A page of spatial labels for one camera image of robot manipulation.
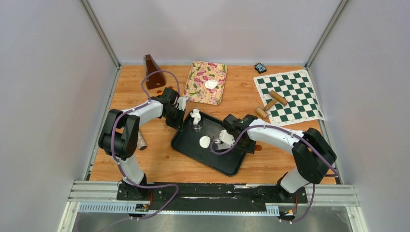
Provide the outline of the black baking tray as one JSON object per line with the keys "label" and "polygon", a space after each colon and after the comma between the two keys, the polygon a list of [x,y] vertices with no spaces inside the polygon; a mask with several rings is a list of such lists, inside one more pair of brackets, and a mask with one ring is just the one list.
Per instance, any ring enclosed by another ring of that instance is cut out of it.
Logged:
{"label": "black baking tray", "polygon": [[224,175],[234,176],[238,173],[246,152],[233,149],[224,155],[216,155],[210,148],[200,146],[200,139],[203,136],[211,140],[217,139],[219,133],[224,129],[222,120],[201,112],[201,119],[204,125],[200,129],[195,129],[192,124],[192,117],[187,116],[183,121],[183,129],[177,131],[171,140],[171,147],[177,152],[190,157],[201,164],[204,164]]}

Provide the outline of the wooden pastry roller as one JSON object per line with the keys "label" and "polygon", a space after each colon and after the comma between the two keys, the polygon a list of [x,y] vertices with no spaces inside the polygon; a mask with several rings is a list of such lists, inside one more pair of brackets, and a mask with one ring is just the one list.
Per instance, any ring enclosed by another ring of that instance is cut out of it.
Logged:
{"label": "wooden pastry roller", "polygon": [[260,116],[262,119],[268,117],[268,112],[270,109],[275,106],[276,103],[280,103],[283,106],[286,106],[288,104],[288,101],[281,95],[279,95],[275,91],[270,91],[269,92],[270,97],[272,98],[269,103],[267,103],[265,106],[259,106],[255,112]]}

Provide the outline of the wooden handled metal scraper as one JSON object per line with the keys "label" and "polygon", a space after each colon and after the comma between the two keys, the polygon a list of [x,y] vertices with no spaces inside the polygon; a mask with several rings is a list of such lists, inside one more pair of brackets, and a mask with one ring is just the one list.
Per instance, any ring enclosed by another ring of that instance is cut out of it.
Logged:
{"label": "wooden handled metal scraper", "polygon": [[238,151],[241,151],[241,152],[252,153],[252,154],[255,151],[261,151],[262,150],[261,145],[252,144],[252,145],[249,145],[247,147],[242,147],[241,144],[238,144],[236,146],[231,146],[228,143],[224,143],[219,139],[215,140],[214,144],[212,145],[212,148],[216,152],[222,152],[223,150],[232,149],[232,150],[238,150]]}

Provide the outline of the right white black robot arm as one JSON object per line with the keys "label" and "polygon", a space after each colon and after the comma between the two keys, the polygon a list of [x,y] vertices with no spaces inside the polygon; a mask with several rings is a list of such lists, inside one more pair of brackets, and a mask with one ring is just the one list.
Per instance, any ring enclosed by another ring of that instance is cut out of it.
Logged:
{"label": "right white black robot arm", "polygon": [[317,129],[291,130],[256,116],[246,115],[239,119],[232,114],[226,116],[222,126],[219,140],[229,145],[222,154],[231,150],[254,153],[256,143],[264,142],[293,156],[295,168],[277,182],[276,195],[283,202],[291,200],[301,187],[321,183],[328,171],[338,174],[333,167],[337,155]]}

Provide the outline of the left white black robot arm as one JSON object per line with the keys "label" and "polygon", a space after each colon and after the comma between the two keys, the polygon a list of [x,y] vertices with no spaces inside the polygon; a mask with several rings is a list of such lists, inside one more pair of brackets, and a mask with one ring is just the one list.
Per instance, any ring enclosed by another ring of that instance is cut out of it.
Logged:
{"label": "left white black robot arm", "polygon": [[146,102],[128,110],[111,109],[105,119],[99,136],[98,146],[113,158],[122,175],[122,183],[130,186],[130,194],[137,200],[148,194],[146,174],[136,158],[140,126],[153,119],[165,119],[168,127],[181,130],[187,96],[171,88],[165,88],[161,95],[149,97]]}

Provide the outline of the round cut dough wrapper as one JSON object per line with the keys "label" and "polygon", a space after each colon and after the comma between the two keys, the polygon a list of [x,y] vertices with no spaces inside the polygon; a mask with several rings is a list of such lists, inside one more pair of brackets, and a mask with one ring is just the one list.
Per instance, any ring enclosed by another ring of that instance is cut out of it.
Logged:
{"label": "round cut dough wrapper", "polygon": [[199,145],[202,148],[208,148],[210,146],[211,143],[211,138],[209,136],[202,136],[199,139]]}

